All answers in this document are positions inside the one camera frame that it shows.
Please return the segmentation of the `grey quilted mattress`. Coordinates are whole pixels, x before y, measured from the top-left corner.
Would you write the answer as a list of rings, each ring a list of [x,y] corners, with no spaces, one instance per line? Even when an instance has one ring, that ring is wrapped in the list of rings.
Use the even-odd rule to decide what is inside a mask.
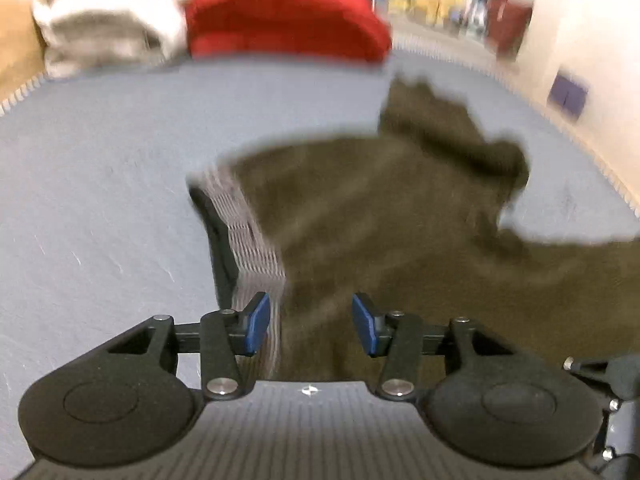
[[[639,221],[592,159],[497,81],[406,51],[382,66],[240,56],[38,81],[1,121],[1,474],[32,459],[17,405],[37,379],[149,318],[216,308],[186,190],[219,159],[294,139],[373,132],[395,76],[465,102],[521,144],[529,184],[507,226],[622,240]]]

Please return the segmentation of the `red folded comforter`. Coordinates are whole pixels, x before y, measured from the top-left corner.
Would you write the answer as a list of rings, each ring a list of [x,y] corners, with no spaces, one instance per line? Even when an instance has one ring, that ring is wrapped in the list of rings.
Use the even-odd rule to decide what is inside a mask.
[[[381,63],[390,28],[370,0],[189,0],[190,55],[258,52]]]

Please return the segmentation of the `dark red cushion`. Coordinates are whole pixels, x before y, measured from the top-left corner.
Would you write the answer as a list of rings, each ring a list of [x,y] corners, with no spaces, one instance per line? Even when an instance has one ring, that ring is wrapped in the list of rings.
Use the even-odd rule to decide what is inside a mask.
[[[533,15],[531,4],[490,0],[487,41],[498,58],[516,58]]]

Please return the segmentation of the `yellow plush toy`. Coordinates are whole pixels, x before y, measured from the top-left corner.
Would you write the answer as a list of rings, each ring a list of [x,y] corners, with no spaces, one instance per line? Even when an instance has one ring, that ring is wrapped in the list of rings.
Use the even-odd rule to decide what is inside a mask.
[[[389,14],[407,15],[420,24],[445,27],[461,24],[473,0],[387,0]]]

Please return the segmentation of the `white folded blanket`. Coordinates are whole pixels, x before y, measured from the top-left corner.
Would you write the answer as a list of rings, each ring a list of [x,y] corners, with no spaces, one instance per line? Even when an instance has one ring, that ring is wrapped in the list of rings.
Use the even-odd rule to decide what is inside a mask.
[[[188,0],[32,0],[47,75],[161,66],[186,53]]]

